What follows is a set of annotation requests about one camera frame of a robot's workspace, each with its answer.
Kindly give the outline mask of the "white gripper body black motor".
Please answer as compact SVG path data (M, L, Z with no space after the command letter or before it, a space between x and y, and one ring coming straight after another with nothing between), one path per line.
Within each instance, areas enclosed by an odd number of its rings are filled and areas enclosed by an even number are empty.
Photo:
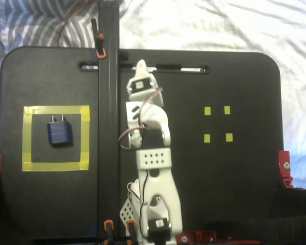
M131 78L126 88L130 102L144 102L151 98L150 103L157 106L164 105L161 88L157 82L151 82L148 77L144 79Z

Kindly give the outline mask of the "white fixed gripper jaw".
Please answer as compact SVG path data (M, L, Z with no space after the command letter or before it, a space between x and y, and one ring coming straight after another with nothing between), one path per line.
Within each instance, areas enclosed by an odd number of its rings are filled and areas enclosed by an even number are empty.
M136 64L136 69L135 69L135 79L144 79L148 77L148 70L146 66L146 62L141 59L137 62Z

